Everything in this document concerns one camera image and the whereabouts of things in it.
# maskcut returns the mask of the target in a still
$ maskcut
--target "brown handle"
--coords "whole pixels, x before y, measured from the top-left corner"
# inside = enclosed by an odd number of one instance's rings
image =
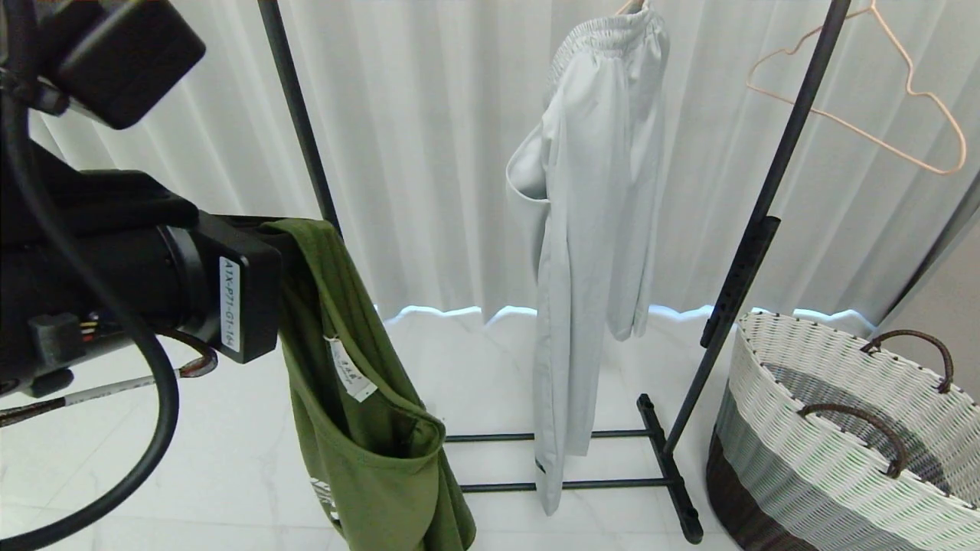
[[[898,329],[894,331],[888,331],[887,333],[881,333],[880,335],[872,338],[867,344],[861,347],[861,352],[872,353],[873,351],[881,352],[881,343],[892,338],[893,336],[900,335],[910,335],[917,336],[922,340],[927,340],[931,342],[936,348],[939,349],[940,354],[943,355],[943,368],[946,370],[946,378],[939,383],[936,387],[940,394],[946,394],[950,391],[950,387],[953,385],[953,355],[950,354],[950,349],[943,344],[943,341],[932,336],[931,334],[924,333],[922,331],[916,331],[914,329]]]
[[[902,441],[899,440],[899,436],[895,433],[895,431],[888,428],[884,422],[865,412],[864,410],[859,410],[858,408],[852,408],[850,406],[842,406],[840,404],[810,404],[804,407],[804,409],[800,410],[799,413],[800,417],[806,417],[813,412],[820,411],[846,413],[871,423],[872,426],[878,430],[881,430],[882,433],[888,437],[888,440],[892,442],[892,447],[895,448],[895,455],[897,457],[895,461],[888,466],[888,471],[885,472],[885,475],[891,478],[898,478],[902,471],[906,469],[906,465],[908,464],[908,449],[904,444],[902,444]]]

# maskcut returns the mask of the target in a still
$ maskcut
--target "green shirt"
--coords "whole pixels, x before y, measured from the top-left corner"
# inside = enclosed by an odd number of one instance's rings
[[[306,262],[283,278],[280,337],[314,491],[352,551],[457,551],[476,536],[442,449],[332,225],[283,220]]]

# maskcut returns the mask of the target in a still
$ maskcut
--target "black metal rack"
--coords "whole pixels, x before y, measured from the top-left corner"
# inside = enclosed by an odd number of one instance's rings
[[[739,243],[735,258],[728,275],[718,294],[718,299],[714,303],[714,310],[705,326],[705,331],[701,337],[701,345],[705,347],[705,355],[701,364],[694,375],[691,387],[688,389],[687,396],[681,405],[669,434],[665,434],[663,425],[657,418],[654,404],[647,394],[641,394],[636,401],[637,409],[643,420],[643,429],[631,430],[599,430],[592,433],[593,438],[636,438],[646,437],[654,448],[658,463],[661,467],[661,477],[657,478],[622,478],[605,480],[573,480],[563,484],[564,489],[593,489],[593,488],[623,488],[623,487],[665,487],[670,492],[670,498],[677,513],[677,519],[681,524],[684,536],[691,543],[700,543],[704,531],[698,519],[698,511],[691,502],[684,485],[684,478],[677,469],[674,461],[674,450],[677,442],[691,419],[694,407],[705,388],[708,377],[714,364],[717,362],[721,348],[724,346],[735,318],[742,309],[749,289],[759,272],[759,268],[768,251],[769,244],[779,228],[780,220],[768,214],[769,207],[776,195],[779,183],[786,173],[789,166],[793,150],[796,148],[797,141],[803,131],[807,121],[810,107],[816,97],[817,89],[823,80],[827,65],[833,53],[837,38],[840,35],[841,27],[844,24],[851,0],[831,0],[830,8],[823,24],[823,29],[817,38],[816,47],[810,58],[807,73],[797,100],[790,113],[789,120],[783,130],[782,138],[776,148],[769,172],[762,184],[756,206],[749,217],[742,240]],[[292,115],[293,125],[296,128],[297,137],[303,151],[303,157],[310,171],[310,177],[314,184],[320,211],[325,220],[329,220],[337,226],[340,224],[336,218],[333,202],[330,198],[330,191],[327,187],[326,176],[323,171],[322,163],[319,158],[316,141],[314,139],[313,127],[306,110],[306,103],[303,100],[303,93],[300,89],[299,78],[296,75],[296,68],[293,64],[292,54],[289,49],[289,42],[286,38],[286,30],[282,23],[282,15],[279,12],[277,2],[271,0],[259,0],[259,8],[262,12],[263,23],[266,34],[269,38],[269,46],[272,49],[272,56],[275,59],[279,79],[282,83],[283,93],[286,103]],[[450,443],[466,442],[501,442],[501,441],[520,441],[533,440],[534,435],[529,432],[505,433],[505,434],[468,434],[455,435],[446,438]],[[464,484],[463,491],[470,493],[479,492],[502,492],[502,491],[530,491],[534,490],[533,482],[508,482],[494,484]]]

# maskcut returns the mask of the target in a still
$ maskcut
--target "basket rim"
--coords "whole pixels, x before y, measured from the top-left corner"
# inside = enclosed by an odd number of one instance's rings
[[[808,325],[811,325],[811,326],[823,327],[823,328],[830,329],[830,330],[832,330],[834,332],[844,333],[846,335],[850,335],[852,339],[857,340],[857,341],[863,341],[864,343],[868,342],[866,339],[863,339],[863,338],[861,338],[861,337],[859,337],[857,335],[848,333],[847,331],[839,330],[839,329],[837,329],[835,327],[831,327],[831,326],[827,326],[827,325],[821,324],[819,322],[814,322],[812,320],[803,320],[803,319],[798,318],[798,317],[795,317],[795,316],[786,316],[786,315],[782,315],[782,314],[778,314],[778,313],[768,312],[768,311],[762,310],[762,309],[754,309],[754,310],[752,310],[752,311],[744,314],[741,318],[739,318],[739,320],[738,320],[738,322],[736,324],[736,327],[738,327],[738,329],[737,329],[738,335],[741,338],[741,340],[743,342],[745,342],[745,343],[751,342],[751,339],[748,337],[748,335],[745,332],[745,328],[743,326],[743,322],[746,321],[746,320],[748,320],[750,318],[750,316],[767,316],[767,317],[774,318],[774,319],[775,318],[787,318],[787,319],[794,320],[794,321],[799,322],[799,323],[802,323],[802,324],[808,324]],[[783,405],[784,406],[786,406],[787,408],[792,407],[794,412],[799,412],[801,409],[803,409],[807,405],[806,402],[804,402],[804,401],[798,399],[796,396],[794,396],[793,393],[790,391],[790,389],[787,388],[782,382],[780,382],[779,380],[777,380],[776,377],[775,377],[775,375],[773,375],[772,372],[763,365],[763,361],[760,359],[759,353],[756,351],[756,349],[753,346],[751,346],[751,345],[746,346],[746,349],[749,351],[749,354],[750,354],[750,356],[751,356],[751,358],[753,360],[752,361],[753,367],[759,373],[761,373],[761,376],[765,380],[766,384],[768,384],[771,387],[773,387],[773,388],[776,389],[776,391],[779,394],[779,396],[783,399]],[[885,353],[886,352],[886,349],[885,348],[882,348],[881,350],[882,350],[882,353]],[[913,362],[912,360],[909,360],[908,358],[905,358],[905,357],[903,357],[903,356],[901,356],[899,354],[895,354],[893,352],[887,352],[887,353],[893,359],[896,359],[900,363],[902,362],[902,360],[904,360],[905,363],[907,364],[907,366],[904,366],[906,369],[908,369],[909,367],[912,367],[916,371],[927,372],[928,374],[931,374],[932,376],[935,376],[937,380],[943,378],[942,376],[940,376],[939,374],[936,374],[936,372],[932,371],[931,369],[929,369],[927,367],[924,367],[924,366],[920,366],[919,364]],[[952,389],[951,389],[949,395],[953,395],[953,394],[965,396],[966,399],[970,402],[967,405],[967,407],[971,408],[974,411],[974,413],[978,417],[980,417],[980,405],[978,405],[977,402],[974,401],[972,399],[972,397],[970,397],[970,395],[966,393],[965,390],[963,390],[962,388],[960,388],[959,386],[957,386],[955,382],[953,383],[953,386],[952,386]],[[854,434],[852,432],[848,432],[848,431],[844,430],[843,427],[837,425],[836,423],[833,423],[832,421],[830,421],[830,420],[828,420],[826,418],[820,417],[819,415],[812,415],[812,416],[806,416],[803,419],[804,419],[805,422],[808,422],[808,423],[811,423],[811,424],[816,425],[829,438],[835,438],[835,439],[836,438],[844,438],[845,440],[851,440],[850,442],[847,442],[847,443],[848,444],[852,444],[854,446],[855,451],[857,451],[858,453],[866,456],[866,458],[869,459],[869,460],[872,460],[872,461],[875,461],[875,462],[880,462],[881,464],[883,464],[885,466],[889,465],[891,463],[891,461],[892,461],[891,459],[887,458],[884,454],[882,454],[880,451],[878,451],[876,448],[870,446],[864,439],[860,438],[859,436],[857,436],[856,434]],[[916,473],[912,472],[909,469],[902,470],[902,472],[899,474],[899,478],[900,479],[904,479],[906,481],[919,482],[919,483],[924,484],[925,487],[926,487],[926,489],[930,493],[933,493],[935,496],[937,496],[939,498],[942,498],[944,500],[948,500],[952,505],[957,505],[957,506],[961,507],[962,509],[965,509],[966,511],[968,511],[969,513],[971,513],[973,516],[975,516],[978,521],[980,521],[980,502],[978,502],[978,503],[971,503],[971,502],[966,501],[965,499],[957,496],[955,493],[947,493],[947,492],[939,489],[938,487],[936,487],[936,485],[933,484],[932,482],[930,482],[929,480],[926,480],[925,478],[922,478],[921,476],[917,475]]]

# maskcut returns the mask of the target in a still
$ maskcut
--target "marble floor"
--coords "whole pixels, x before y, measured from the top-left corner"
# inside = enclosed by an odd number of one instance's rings
[[[661,420],[680,406],[701,358],[705,312],[652,314],[647,334],[615,343],[602,366],[596,429],[641,428],[635,409],[650,394]],[[392,339],[428,409],[450,433],[531,428],[534,318],[510,311],[485,325],[477,312],[413,311],[389,322]],[[167,343],[175,364],[190,352]],[[708,506],[703,470],[727,371],[723,355],[676,457],[706,536],[688,545],[662,488],[566,491],[546,517],[532,493],[470,494],[473,549],[729,551]],[[75,370],[74,388],[145,374],[126,349]],[[343,551],[300,458],[281,354],[249,365],[224,361],[180,383],[180,423],[150,479],[111,516],[56,550]],[[0,407],[23,403],[21,396]],[[133,465],[156,417],[152,389],[139,389],[42,416],[0,432],[0,534],[42,526],[87,504]],[[462,483],[531,480],[530,442],[447,444]],[[572,458],[566,479],[658,476],[643,439],[597,440]]]

